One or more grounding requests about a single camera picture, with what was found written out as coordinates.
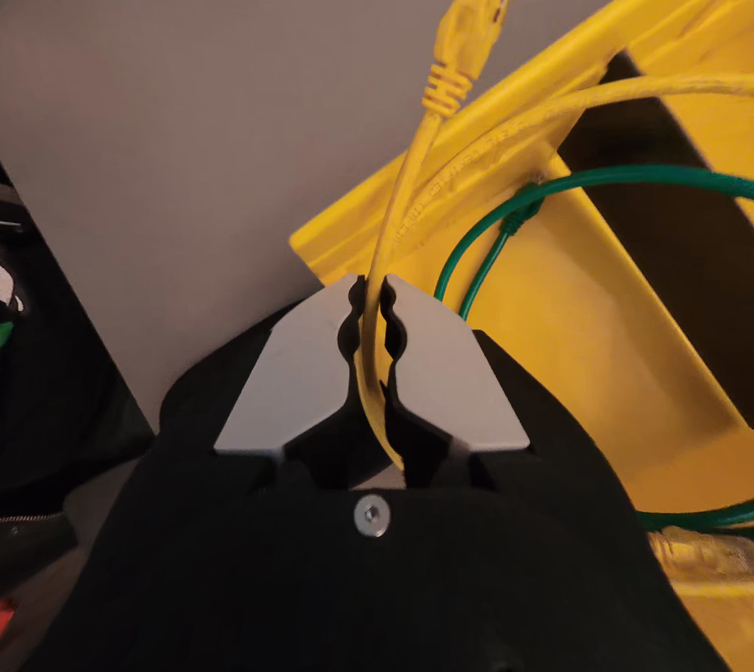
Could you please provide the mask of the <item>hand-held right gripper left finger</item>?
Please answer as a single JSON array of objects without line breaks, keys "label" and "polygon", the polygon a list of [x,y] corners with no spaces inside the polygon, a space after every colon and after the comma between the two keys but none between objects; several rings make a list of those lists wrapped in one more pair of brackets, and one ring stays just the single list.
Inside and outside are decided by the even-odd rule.
[{"label": "hand-held right gripper left finger", "polygon": [[282,460],[348,455],[363,443],[353,355],[364,284],[363,276],[347,274],[271,328],[214,443],[216,453]]}]

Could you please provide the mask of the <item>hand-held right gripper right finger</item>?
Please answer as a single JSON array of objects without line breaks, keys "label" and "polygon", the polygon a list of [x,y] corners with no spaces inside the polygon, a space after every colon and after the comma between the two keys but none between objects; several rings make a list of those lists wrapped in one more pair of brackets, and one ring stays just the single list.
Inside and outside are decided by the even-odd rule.
[{"label": "hand-held right gripper right finger", "polygon": [[385,432],[407,487],[428,487],[447,463],[530,446],[473,330],[423,290],[389,274],[380,308],[390,356]]}]

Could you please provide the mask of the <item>yellow plastic bin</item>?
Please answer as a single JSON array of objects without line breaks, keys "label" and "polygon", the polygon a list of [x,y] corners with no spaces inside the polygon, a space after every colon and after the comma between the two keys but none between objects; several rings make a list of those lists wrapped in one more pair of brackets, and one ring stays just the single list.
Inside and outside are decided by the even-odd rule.
[{"label": "yellow plastic bin", "polygon": [[[417,179],[395,272],[431,292],[472,224],[527,180],[690,164],[752,178],[752,96],[663,93],[514,115],[598,82],[752,80],[752,0],[614,0],[472,102]],[[508,243],[470,310],[579,420],[645,511],[752,499],[752,202],[571,190]]]}]

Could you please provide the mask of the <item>colourful printed cloth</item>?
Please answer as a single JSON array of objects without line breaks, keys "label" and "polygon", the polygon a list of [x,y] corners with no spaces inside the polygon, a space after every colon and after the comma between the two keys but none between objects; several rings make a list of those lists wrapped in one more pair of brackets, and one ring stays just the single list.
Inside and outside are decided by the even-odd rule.
[{"label": "colourful printed cloth", "polygon": [[14,275],[1,262],[1,348],[11,337],[14,326],[26,305]]}]

